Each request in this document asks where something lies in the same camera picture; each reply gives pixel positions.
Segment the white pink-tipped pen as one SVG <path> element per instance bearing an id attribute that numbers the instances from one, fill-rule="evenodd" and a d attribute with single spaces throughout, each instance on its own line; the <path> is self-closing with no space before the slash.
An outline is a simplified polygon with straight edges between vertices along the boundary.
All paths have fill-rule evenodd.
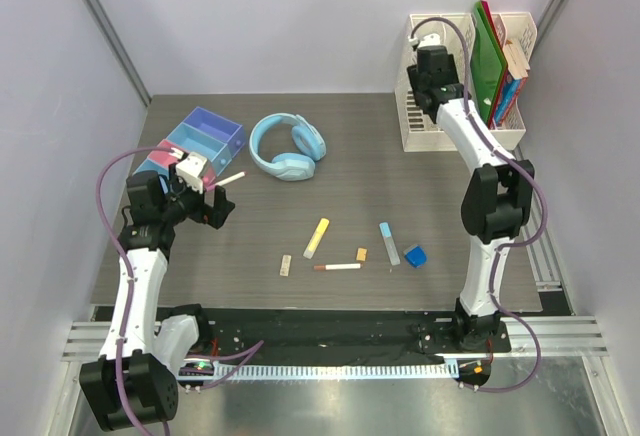
<path id="1" fill-rule="evenodd" d="M 232 176 L 229 176 L 229 177 L 224 178 L 222 180 L 215 181 L 211 186 L 208 187 L 207 190 L 208 191 L 213 191 L 217 187 L 224 187 L 224 186 L 226 186 L 228 184 L 231 184 L 231 183 L 233 183 L 235 181 L 238 181 L 238 180 L 246 177 L 246 175 L 247 175 L 246 171 L 240 171 L 240 172 L 238 172 L 236 174 L 233 174 Z"/>

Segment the blue pink drawer organizer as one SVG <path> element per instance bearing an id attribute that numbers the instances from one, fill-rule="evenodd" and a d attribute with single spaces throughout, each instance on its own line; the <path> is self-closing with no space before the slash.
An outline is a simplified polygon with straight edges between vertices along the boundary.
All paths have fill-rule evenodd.
<path id="1" fill-rule="evenodd" d="M 156 147 L 175 147 L 205 156 L 219 178 L 247 143 L 244 126 L 196 107 Z"/>

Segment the light blue headphones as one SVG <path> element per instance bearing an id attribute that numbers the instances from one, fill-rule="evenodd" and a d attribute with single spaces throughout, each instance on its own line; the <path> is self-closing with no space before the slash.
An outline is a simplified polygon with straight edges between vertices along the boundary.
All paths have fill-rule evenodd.
<path id="1" fill-rule="evenodd" d="M 263 151 L 263 143 L 269 132 L 288 127 L 291 145 L 276 151 Z M 275 113 L 260 119 L 252 128 L 248 139 L 249 154 L 264 173 L 285 182 L 311 179 L 316 165 L 326 156 L 327 144 L 318 129 L 300 114 Z"/>

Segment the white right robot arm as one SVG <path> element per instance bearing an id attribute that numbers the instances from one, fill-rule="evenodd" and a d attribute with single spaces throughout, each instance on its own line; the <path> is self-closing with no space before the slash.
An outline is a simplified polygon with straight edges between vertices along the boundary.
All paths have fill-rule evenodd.
<path id="1" fill-rule="evenodd" d="M 418 108 L 454 143 L 470 171 L 461 220 L 470 237 L 466 281 L 452 319 L 453 343 L 482 351 L 499 333 L 506 258 L 530 217 L 533 166 L 504 151 L 487 129 L 443 45 L 415 49 L 407 74 Z"/>

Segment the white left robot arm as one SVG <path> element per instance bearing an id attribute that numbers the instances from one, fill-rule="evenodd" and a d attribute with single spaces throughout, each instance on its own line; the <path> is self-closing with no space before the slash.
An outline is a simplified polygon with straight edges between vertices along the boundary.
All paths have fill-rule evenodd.
<path id="1" fill-rule="evenodd" d="M 138 172 L 126 181 L 129 213 L 116 239 L 119 286 L 111 326 L 98 358 L 82 365 L 80 386 L 105 431 L 167 424 L 178 407 L 177 377 L 187 353 L 205 353 L 213 331 L 199 304 L 156 320 L 178 224 L 220 228 L 235 205 L 217 186 L 213 202 L 177 175 Z"/>

